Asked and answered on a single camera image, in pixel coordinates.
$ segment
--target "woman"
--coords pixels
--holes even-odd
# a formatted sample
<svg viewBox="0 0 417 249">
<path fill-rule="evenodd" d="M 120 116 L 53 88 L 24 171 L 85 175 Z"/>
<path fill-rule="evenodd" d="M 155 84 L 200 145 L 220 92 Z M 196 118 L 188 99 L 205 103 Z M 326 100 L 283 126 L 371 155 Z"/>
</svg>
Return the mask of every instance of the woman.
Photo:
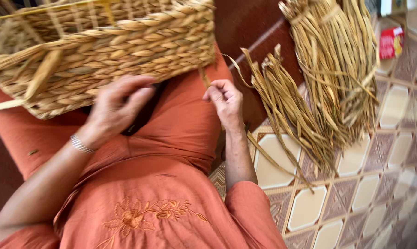
<svg viewBox="0 0 417 249">
<path fill-rule="evenodd" d="M 152 77 L 111 83 L 89 117 L 0 111 L 0 136 L 26 180 L 0 212 L 0 248 L 285 248 L 257 186 L 242 94 L 218 48 L 216 60 L 211 87 L 197 71 L 171 79 L 130 137 L 120 132 L 154 94 Z M 225 203 L 207 178 L 216 114 L 227 136 Z"/>
</svg>

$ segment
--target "orange dress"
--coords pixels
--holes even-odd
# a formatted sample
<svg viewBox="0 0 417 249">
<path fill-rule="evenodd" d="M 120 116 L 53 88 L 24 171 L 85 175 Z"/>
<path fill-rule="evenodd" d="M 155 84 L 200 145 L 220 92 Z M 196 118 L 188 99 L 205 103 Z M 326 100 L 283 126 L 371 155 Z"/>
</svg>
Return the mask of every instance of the orange dress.
<svg viewBox="0 0 417 249">
<path fill-rule="evenodd" d="M 207 76 L 231 80 L 217 47 L 216 58 Z M 286 248 L 260 187 L 239 182 L 224 202 L 207 178 L 220 123 L 204 91 L 197 71 L 171 79 L 144 127 L 96 152 L 54 226 L 21 229 L 0 248 Z M 0 136 L 27 179 L 85 119 L 4 110 Z"/>
</svg>

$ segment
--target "braided water hyacinth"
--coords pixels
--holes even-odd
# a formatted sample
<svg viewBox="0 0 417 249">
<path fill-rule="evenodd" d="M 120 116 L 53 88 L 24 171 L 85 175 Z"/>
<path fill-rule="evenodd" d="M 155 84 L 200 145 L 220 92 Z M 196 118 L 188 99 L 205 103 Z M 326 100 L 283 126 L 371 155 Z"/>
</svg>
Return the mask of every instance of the braided water hyacinth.
<svg viewBox="0 0 417 249">
<path fill-rule="evenodd" d="M 100 87 L 122 75 L 160 82 L 214 61 L 212 0 L 70 2 L 23 9 L 7 20 L 21 33 L 30 28 L 33 42 L 0 54 L 0 88 L 15 99 L 0 109 L 23 105 L 48 119 L 91 105 Z M 16 25 L 20 20 L 28 26 Z"/>
</svg>

